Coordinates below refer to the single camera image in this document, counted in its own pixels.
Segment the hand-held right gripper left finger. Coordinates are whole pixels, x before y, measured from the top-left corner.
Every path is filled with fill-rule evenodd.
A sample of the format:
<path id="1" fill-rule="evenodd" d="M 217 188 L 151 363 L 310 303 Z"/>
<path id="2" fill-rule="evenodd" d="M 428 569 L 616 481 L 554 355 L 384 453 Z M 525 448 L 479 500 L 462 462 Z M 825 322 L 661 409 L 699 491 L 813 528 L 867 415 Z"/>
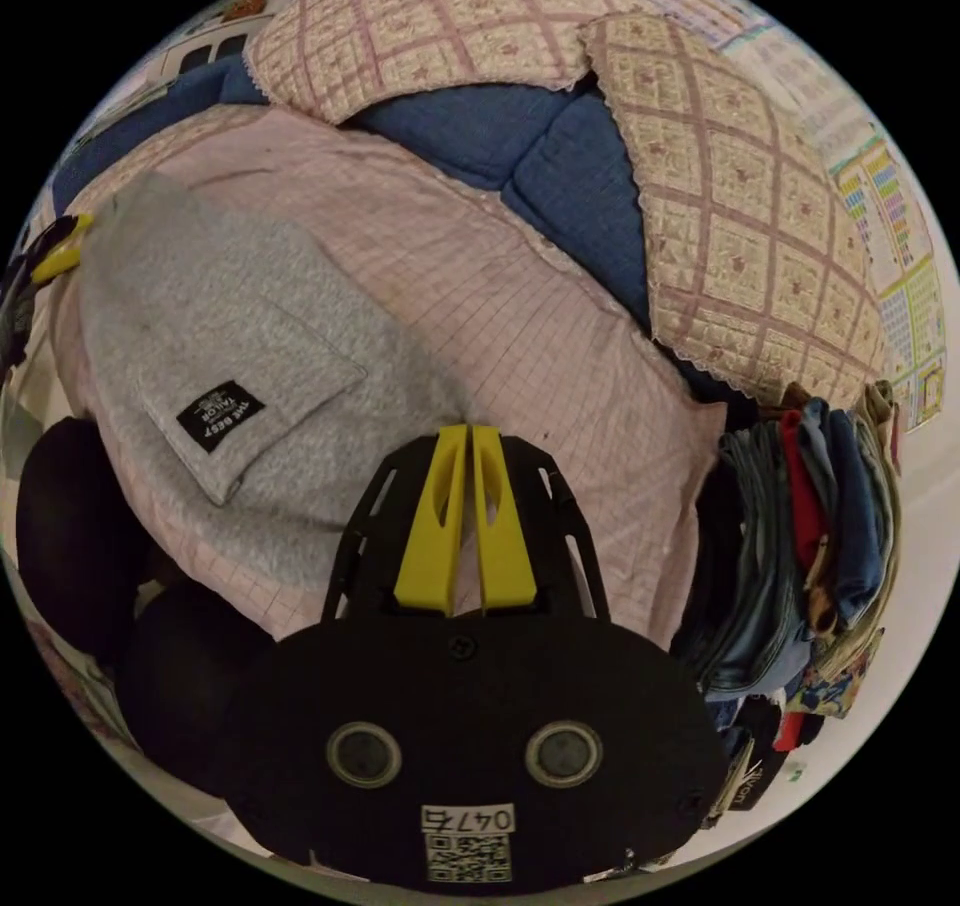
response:
<path id="1" fill-rule="evenodd" d="M 418 496 L 395 581 L 399 607 L 451 615 L 465 503 L 468 426 L 441 428 Z"/>

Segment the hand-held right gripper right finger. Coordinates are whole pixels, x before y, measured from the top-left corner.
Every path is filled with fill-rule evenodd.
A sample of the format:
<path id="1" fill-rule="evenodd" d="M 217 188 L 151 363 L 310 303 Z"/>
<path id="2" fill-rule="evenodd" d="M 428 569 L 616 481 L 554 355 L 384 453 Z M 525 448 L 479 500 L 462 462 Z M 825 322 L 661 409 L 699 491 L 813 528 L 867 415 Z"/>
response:
<path id="1" fill-rule="evenodd" d="M 499 431 L 472 427 L 477 561 L 483 613 L 533 605 L 537 585 Z"/>

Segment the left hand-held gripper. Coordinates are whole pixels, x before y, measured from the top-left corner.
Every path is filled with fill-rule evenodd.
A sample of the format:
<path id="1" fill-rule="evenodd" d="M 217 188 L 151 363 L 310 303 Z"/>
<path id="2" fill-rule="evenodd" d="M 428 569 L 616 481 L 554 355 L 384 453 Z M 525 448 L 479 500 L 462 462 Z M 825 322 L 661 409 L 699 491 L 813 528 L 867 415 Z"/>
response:
<path id="1" fill-rule="evenodd" d="M 12 370 L 26 355 L 37 291 L 75 269 L 81 261 L 83 234 L 93 223 L 90 214 L 64 215 L 53 224 L 53 238 L 37 236 L 8 262 L 1 280 L 1 369 Z"/>

